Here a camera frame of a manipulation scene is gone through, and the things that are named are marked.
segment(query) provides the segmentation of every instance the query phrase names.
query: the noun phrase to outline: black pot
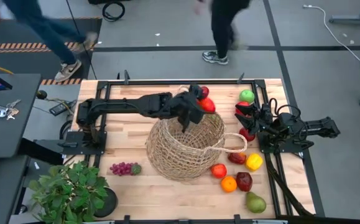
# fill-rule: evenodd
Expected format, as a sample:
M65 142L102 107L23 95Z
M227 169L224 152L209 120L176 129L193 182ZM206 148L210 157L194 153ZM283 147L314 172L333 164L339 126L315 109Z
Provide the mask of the black pot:
M105 187L108 196L104 199L104 207L95 211L94 216L97 218L104 218L112 214L118 206L118 197L112 189Z

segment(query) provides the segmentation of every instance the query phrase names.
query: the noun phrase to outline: yellow pepper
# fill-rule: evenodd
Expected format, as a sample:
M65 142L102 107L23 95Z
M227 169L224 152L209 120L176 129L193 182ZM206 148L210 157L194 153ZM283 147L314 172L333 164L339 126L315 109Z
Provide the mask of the yellow pepper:
M262 165L262 158L257 153L252 153L246 160L245 166L251 171L256 171Z

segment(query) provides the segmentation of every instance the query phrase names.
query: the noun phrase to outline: orange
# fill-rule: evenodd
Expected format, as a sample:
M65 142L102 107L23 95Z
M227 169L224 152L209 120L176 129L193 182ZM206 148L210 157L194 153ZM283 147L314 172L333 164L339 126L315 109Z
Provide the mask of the orange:
M237 187L235 178L231 176L225 177L221 180L221 187L227 193L233 192Z

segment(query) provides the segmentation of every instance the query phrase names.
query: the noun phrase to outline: basket handle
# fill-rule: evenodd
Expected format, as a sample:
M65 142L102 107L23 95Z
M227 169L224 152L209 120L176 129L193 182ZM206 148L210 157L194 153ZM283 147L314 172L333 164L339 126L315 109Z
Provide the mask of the basket handle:
M247 149L247 140L243 135L236 134L236 133L224 133L223 137L226 138L228 136L236 136L236 137L241 138L243 140L243 143L244 143L243 149L233 150L233 149L226 149L226 148L223 148L223 147L206 147L205 152L207 150L219 150L219 151L224 151L224 152L238 153L238 152L244 152Z

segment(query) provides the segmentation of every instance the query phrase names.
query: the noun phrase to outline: grapes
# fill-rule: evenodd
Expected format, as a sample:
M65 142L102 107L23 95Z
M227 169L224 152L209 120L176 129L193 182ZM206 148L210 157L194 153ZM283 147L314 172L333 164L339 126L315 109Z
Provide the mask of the grapes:
M112 164L112 166L109 169L114 175L118 175L118 176L134 175L131 172L131 167L134 165L138 165L138 163L136 163L136 162L132 162L132 163L121 162L119 164Z

